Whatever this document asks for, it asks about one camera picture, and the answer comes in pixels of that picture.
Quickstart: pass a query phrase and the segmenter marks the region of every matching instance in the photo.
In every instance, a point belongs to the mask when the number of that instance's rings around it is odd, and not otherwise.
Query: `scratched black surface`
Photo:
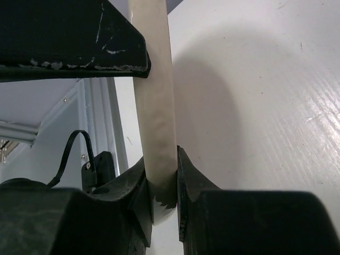
[[[0,38],[1,79],[150,71],[143,36],[106,0],[3,0]]]

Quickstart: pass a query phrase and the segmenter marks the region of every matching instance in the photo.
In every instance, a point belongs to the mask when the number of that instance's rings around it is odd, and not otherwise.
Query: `black cable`
[[[72,149],[72,145],[73,145],[73,143],[74,143],[74,141],[75,141],[75,139],[76,139],[76,137],[79,133],[82,133],[82,135],[85,138],[87,154],[89,156],[89,161],[90,161],[90,164],[91,164],[91,170],[94,174],[97,173],[96,165],[95,165],[95,157],[94,157],[94,153],[92,151],[90,135],[85,130],[75,130],[75,131],[72,132],[72,134],[69,137],[69,140],[67,141],[67,144],[65,146],[64,153],[63,153],[63,156],[62,156],[62,160],[60,162],[59,170],[58,170],[56,176],[47,184],[47,186],[52,188],[60,182],[60,179],[61,179],[61,177],[62,177],[62,175],[65,171],[65,168],[66,168],[67,160],[69,159],[69,155],[70,155],[70,152],[71,152],[71,149]]]

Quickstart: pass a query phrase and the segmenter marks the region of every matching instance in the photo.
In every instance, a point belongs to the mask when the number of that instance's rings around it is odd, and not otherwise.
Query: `table surface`
[[[178,144],[223,189],[313,192],[338,232],[339,12],[336,0],[185,0],[169,15]],[[132,80],[116,83],[132,165]],[[178,254],[169,228],[155,254]]]

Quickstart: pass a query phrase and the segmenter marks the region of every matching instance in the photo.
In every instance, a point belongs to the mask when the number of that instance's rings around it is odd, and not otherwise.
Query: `white stick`
[[[129,0],[131,23],[144,36],[151,59],[147,79],[134,78],[134,94],[153,220],[176,206],[177,147],[173,73],[165,0]]]

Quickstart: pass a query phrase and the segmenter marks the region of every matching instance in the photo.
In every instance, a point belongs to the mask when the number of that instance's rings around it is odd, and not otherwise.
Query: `cream-colored handle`
[[[144,36],[152,62],[147,79],[134,78],[139,130],[154,224],[176,206],[177,147],[173,73],[165,0],[129,0],[131,23]]]

